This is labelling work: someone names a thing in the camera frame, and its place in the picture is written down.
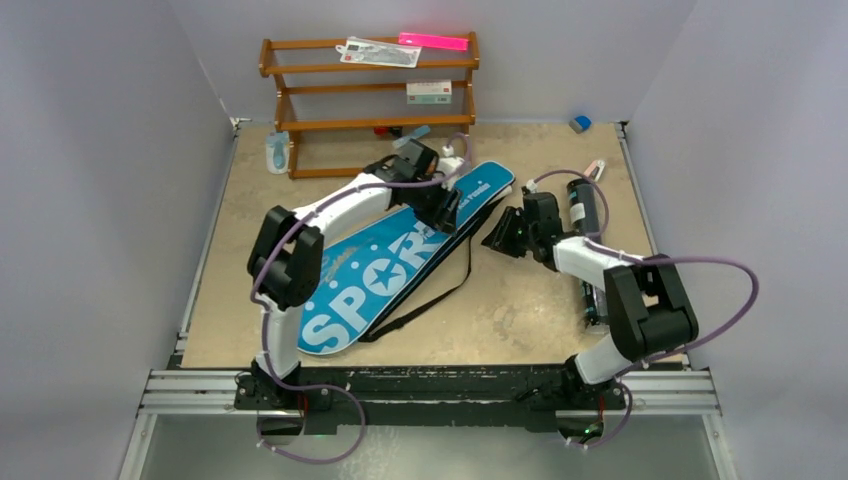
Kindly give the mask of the black shuttlecock tube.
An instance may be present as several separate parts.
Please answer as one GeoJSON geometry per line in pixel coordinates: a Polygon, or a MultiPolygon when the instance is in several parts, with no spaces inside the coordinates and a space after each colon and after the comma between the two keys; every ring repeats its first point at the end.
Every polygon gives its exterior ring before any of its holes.
{"type": "MultiPolygon", "coordinates": [[[[584,179],[577,178],[566,186],[569,201],[569,216],[573,229],[579,235],[586,231],[595,232],[600,228],[595,190],[584,179]]],[[[588,259],[588,267],[579,276],[581,296],[584,302],[583,321],[588,333],[605,334],[609,331],[606,296],[604,291],[593,282],[587,282],[586,273],[593,274],[593,279],[603,283],[602,270],[599,267],[599,256],[586,249],[584,242],[580,243],[581,259],[588,259]]]]}

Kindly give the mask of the blue racket bag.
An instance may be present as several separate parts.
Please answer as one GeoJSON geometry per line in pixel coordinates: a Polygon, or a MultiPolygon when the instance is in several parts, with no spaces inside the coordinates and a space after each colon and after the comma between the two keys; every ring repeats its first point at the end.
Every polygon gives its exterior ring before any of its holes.
{"type": "Polygon", "coordinates": [[[427,227],[411,208],[402,207],[326,247],[319,284],[302,314],[300,352],[335,354],[374,333],[485,222],[514,181],[514,174],[495,161],[459,178],[453,234],[427,227]]]}

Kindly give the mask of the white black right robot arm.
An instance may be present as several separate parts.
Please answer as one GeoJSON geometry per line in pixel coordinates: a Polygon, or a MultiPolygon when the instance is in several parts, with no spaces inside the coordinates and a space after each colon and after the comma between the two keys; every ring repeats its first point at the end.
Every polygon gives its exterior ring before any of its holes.
{"type": "Polygon", "coordinates": [[[565,231],[551,193],[527,193],[507,208],[483,245],[510,257],[530,253],[552,271],[605,294],[608,334],[568,358],[561,392],[576,407],[596,399],[601,385],[649,356],[698,337],[699,325],[676,267],[663,256],[640,257],[604,249],[589,236],[565,231]]]}

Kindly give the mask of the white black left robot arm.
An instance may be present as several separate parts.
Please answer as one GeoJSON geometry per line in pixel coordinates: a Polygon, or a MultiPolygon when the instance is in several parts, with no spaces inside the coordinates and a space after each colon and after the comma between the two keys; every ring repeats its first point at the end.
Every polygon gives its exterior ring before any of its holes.
{"type": "Polygon", "coordinates": [[[303,389],[297,382],[297,333],[303,307],[319,284],[326,242],[397,206],[411,208],[434,230],[454,232],[461,196],[455,182],[470,169],[468,155],[410,140],[323,199],[267,212],[247,270],[252,278],[250,300],[261,312],[253,374],[260,381],[260,397],[272,408],[289,407],[303,389]]]}

